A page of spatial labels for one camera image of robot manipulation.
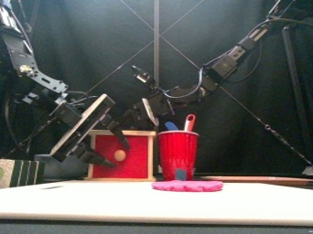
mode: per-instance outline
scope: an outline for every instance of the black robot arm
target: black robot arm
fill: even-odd
[[[245,61],[248,54],[257,47],[260,40],[271,30],[276,30],[277,22],[291,24],[313,14],[313,1],[279,0],[273,6],[265,21],[252,29],[248,36],[221,56],[204,65],[200,70],[199,84],[184,90],[176,87],[165,91],[156,86],[152,75],[134,66],[136,78],[150,87],[153,94],[136,104],[128,111],[125,120],[134,118],[136,128],[148,128],[150,123],[158,124],[158,117],[174,113],[176,108],[188,103],[203,100],[225,80],[236,73],[239,66]]]
[[[2,75],[13,76],[14,71],[14,76],[19,77],[19,80],[33,81],[33,89],[25,94],[22,101],[47,111],[69,128],[51,149],[51,155],[63,161],[69,155],[77,154],[88,163],[113,166],[94,149],[85,145],[84,140],[100,123],[118,135],[125,147],[130,148],[121,127],[108,114],[114,101],[104,94],[88,110],[80,109],[67,101],[69,86],[38,68],[34,49],[9,0],[0,1],[0,35],[3,39],[0,67],[6,66],[2,68]]]

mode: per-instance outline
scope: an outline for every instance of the red box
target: red box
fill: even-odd
[[[156,132],[122,131],[132,148],[126,149],[120,138],[108,130],[93,130],[93,149],[116,167],[90,165],[89,180],[154,181],[153,145]]]

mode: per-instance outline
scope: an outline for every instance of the cup rim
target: cup rim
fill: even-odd
[[[158,133],[158,135],[161,135],[161,134],[168,134],[168,133],[189,133],[189,134],[195,134],[195,135],[200,136],[199,133],[191,132],[191,131],[184,131],[184,130],[164,131],[164,132]]]

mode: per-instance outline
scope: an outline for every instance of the red cup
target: red cup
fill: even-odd
[[[199,133],[166,131],[158,134],[164,180],[193,180]]]

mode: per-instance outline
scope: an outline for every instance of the black wall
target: black wall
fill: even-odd
[[[164,89],[179,85],[191,88],[199,81],[203,65],[236,46],[255,26],[264,22],[276,3],[273,0],[25,2],[34,22],[34,6],[39,2],[31,39],[41,70],[63,80],[70,90],[82,90],[90,95],[106,93],[117,102],[110,111],[117,119],[134,103],[150,95],[133,78],[132,65],[157,75]],[[154,28],[160,28],[160,38],[156,38]],[[249,112],[225,90],[219,89],[200,103],[179,111],[176,116],[161,119],[161,130],[168,120],[183,128],[187,115],[196,113],[195,130],[201,135],[200,173],[298,175],[306,169],[306,161],[251,114],[271,125],[300,152],[308,153],[280,29],[264,38],[263,46],[255,49],[237,73],[223,85]],[[298,27],[295,32],[292,40],[300,62],[298,66],[304,68],[300,81],[310,110],[313,56],[310,52],[312,42],[310,44],[308,41],[312,29]],[[241,81],[259,58],[257,69]],[[17,115],[18,131],[26,132],[21,134],[27,135],[31,131],[22,131],[22,119],[34,120],[37,117],[37,111],[31,110],[23,110],[23,117]],[[57,138],[58,129],[50,128],[37,139],[34,153],[47,153]]]

